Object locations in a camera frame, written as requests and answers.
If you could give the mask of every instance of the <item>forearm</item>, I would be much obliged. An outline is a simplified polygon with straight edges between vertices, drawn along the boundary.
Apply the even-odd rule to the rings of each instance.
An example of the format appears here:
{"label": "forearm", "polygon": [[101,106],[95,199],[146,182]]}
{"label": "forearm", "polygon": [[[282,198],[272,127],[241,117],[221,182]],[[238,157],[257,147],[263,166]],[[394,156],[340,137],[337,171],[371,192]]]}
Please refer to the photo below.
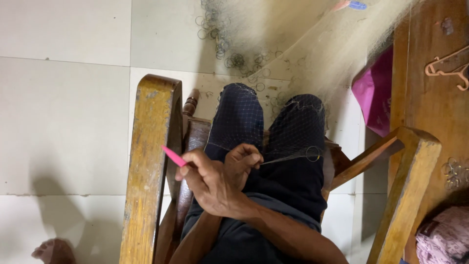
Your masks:
{"label": "forearm", "polygon": [[170,264],[198,263],[217,240],[221,220],[222,217],[203,211],[174,252]]}
{"label": "forearm", "polygon": [[241,204],[242,210],[236,210],[233,218],[260,231],[285,254],[321,264],[348,264],[339,248],[319,232],[263,207],[245,195]]}

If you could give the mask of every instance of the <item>foot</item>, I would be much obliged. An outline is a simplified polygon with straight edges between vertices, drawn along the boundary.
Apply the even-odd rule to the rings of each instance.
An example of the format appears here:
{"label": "foot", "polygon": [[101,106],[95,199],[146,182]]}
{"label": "foot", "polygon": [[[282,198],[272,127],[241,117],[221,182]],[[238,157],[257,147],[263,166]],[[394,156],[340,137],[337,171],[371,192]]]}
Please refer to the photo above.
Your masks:
{"label": "foot", "polygon": [[72,249],[62,239],[53,238],[42,242],[31,254],[44,264],[76,264]]}

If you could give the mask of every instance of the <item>wooden chair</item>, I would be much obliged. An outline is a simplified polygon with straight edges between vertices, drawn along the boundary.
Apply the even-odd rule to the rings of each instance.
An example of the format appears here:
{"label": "wooden chair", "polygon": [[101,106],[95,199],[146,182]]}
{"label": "wooden chair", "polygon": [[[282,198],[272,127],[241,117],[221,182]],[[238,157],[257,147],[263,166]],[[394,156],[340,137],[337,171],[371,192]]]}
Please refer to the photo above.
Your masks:
{"label": "wooden chair", "polygon": [[[176,166],[161,149],[177,153],[203,147],[210,121],[191,117],[198,91],[182,107],[181,81],[147,75],[138,84],[130,152],[130,168],[121,244],[121,264],[165,264],[179,245],[192,193],[174,179]],[[420,201],[441,151],[441,144],[425,131],[399,127],[349,160],[337,144],[327,140],[323,195],[397,151],[402,160],[392,183],[368,264],[394,264],[402,256]],[[164,177],[171,203],[159,225]]]}

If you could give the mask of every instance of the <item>hand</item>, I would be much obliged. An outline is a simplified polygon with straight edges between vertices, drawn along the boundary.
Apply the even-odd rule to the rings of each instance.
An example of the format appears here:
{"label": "hand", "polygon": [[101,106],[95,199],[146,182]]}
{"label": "hand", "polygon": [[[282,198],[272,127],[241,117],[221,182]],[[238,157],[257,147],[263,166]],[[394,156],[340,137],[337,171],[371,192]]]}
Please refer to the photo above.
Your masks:
{"label": "hand", "polygon": [[[242,167],[246,163],[237,161],[237,155],[233,157],[232,162],[238,164],[242,169],[234,168],[236,173],[246,171]],[[261,159],[261,155],[252,155],[255,166]],[[244,199],[247,197],[239,189],[241,181],[235,181],[233,177],[226,173],[226,168],[219,161],[210,160],[207,155],[200,149],[189,151],[182,155],[182,158],[189,163],[182,167],[176,173],[176,179],[186,179],[187,185],[194,193],[200,206],[211,215],[221,217],[231,217],[233,214],[241,210]]]}
{"label": "hand", "polygon": [[243,190],[251,169],[259,169],[264,158],[259,150],[250,144],[242,143],[225,156],[225,172],[238,190]]}

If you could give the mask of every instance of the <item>magenta plastic bag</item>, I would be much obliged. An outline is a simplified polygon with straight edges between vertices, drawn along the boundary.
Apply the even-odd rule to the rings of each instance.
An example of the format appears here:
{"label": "magenta plastic bag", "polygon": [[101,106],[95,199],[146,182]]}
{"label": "magenta plastic bag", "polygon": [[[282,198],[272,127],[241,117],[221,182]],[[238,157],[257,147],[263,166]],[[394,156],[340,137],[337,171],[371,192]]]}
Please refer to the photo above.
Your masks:
{"label": "magenta plastic bag", "polygon": [[366,126],[382,137],[389,133],[392,79],[393,47],[390,47],[352,85]]}

